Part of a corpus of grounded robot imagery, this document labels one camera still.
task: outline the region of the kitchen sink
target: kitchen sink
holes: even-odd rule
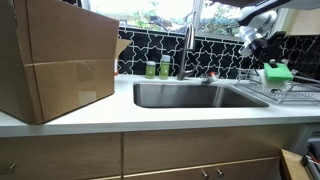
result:
[[[134,84],[134,103],[144,108],[263,108],[252,96],[222,84]]]

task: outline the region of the wooden cabinet front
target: wooden cabinet front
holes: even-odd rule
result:
[[[124,175],[275,157],[298,125],[124,133]]]
[[[183,169],[134,174],[125,180],[271,180],[276,176],[278,158],[255,159]]]
[[[120,133],[0,138],[0,179],[88,179],[120,176]]]

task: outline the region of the cabinet door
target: cabinet door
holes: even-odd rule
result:
[[[125,180],[271,180],[275,177],[278,158],[240,161],[210,166],[190,167],[168,171],[133,174]]]
[[[0,138],[0,179],[87,179],[120,176],[120,133]]]

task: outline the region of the dish rack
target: dish rack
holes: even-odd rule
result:
[[[284,88],[268,89],[262,86],[256,71],[239,68],[238,73],[237,86],[259,93],[278,104],[320,105],[320,81],[295,76],[310,83],[285,81]]]

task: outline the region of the green bottle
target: green bottle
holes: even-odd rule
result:
[[[148,61],[146,66],[146,78],[154,79],[156,73],[156,63],[154,61]]]
[[[161,58],[161,68],[160,68],[160,79],[168,79],[169,68],[170,68],[170,56],[162,55]]]

